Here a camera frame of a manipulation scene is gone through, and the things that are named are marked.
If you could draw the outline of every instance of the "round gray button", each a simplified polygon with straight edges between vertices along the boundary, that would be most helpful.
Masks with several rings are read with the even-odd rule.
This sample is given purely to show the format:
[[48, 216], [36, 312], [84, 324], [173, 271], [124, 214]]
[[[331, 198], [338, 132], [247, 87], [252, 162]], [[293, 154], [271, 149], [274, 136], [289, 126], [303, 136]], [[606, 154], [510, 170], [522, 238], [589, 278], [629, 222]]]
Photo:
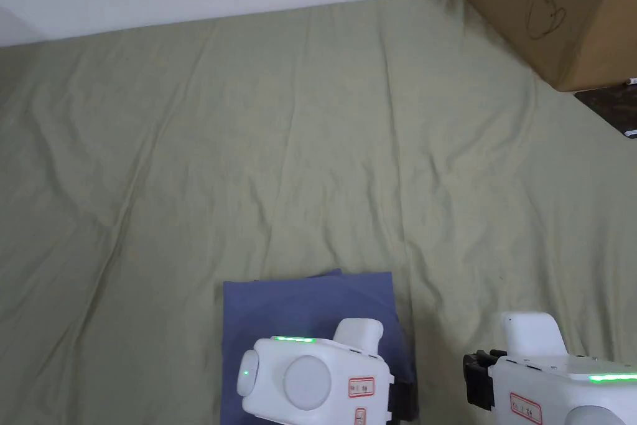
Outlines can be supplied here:
[[290, 364], [284, 376], [287, 399], [301, 410], [313, 410], [327, 400], [332, 389], [329, 369], [321, 359], [303, 355]]

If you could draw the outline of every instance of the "label sticker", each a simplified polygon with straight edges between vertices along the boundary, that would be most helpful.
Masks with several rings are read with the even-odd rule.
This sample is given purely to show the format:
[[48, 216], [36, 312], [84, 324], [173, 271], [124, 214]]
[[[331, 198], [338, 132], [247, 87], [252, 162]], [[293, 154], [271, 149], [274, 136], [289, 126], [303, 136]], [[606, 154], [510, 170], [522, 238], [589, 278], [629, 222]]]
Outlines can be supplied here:
[[371, 397], [372, 395], [374, 395], [374, 385], [374, 377], [372, 376], [350, 378], [350, 386], [348, 390], [349, 397]]
[[511, 392], [511, 411], [537, 425], [542, 425], [542, 407], [539, 403]]
[[365, 425], [367, 421], [367, 409], [366, 408], [356, 408], [354, 414], [354, 425]]

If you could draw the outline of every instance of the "cardboard box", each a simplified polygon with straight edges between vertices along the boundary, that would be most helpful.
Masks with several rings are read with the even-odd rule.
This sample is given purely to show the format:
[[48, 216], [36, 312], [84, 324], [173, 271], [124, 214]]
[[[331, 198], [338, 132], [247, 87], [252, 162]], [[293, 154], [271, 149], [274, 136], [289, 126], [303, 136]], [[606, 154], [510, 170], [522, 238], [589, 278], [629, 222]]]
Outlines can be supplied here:
[[637, 77], [637, 0], [469, 0], [560, 91]]

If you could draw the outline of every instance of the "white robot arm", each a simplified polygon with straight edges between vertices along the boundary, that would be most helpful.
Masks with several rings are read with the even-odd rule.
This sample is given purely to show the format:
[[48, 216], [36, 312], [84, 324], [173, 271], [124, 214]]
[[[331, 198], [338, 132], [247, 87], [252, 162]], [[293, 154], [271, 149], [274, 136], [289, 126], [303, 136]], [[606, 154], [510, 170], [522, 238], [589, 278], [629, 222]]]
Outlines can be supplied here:
[[469, 403], [495, 413], [498, 425], [637, 423], [637, 373], [627, 364], [569, 355], [555, 319], [506, 313], [508, 351], [463, 358]]
[[394, 377], [378, 355], [382, 335], [377, 320], [344, 319], [334, 340], [258, 340], [239, 369], [243, 409], [288, 425], [386, 424], [393, 419], [395, 391]]

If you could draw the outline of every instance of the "white plastic housing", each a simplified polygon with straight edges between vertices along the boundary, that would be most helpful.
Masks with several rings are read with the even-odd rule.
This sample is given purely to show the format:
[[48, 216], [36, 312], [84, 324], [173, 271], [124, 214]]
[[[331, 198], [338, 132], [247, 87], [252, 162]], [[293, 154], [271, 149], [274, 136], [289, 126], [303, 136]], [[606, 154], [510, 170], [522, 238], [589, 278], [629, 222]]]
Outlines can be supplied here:
[[488, 370], [498, 425], [636, 423], [637, 381], [589, 379], [635, 373], [633, 367], [567, 354], [548, 314], [508, 313], [503, 326], [508, 355]]
[[[243, 409], [282, 424], [386, 424], [392, 417], [388, 405], [394, 377], [377, 355], [382, 334], [377, 320], [345, 319], [335, 334], [343, 343], [258, 340], [242, 363], [248, 367], [258, 358], [254, 387], [243, 398]], [[239, 383], [244, 380], [239, 371], [242, 392], [251, 385]]]
[[378, 354], [378, 342], [383, 336], [383, 325], [374, 319], [343, 319], [334, 334], [334, 342], [350, 345]]

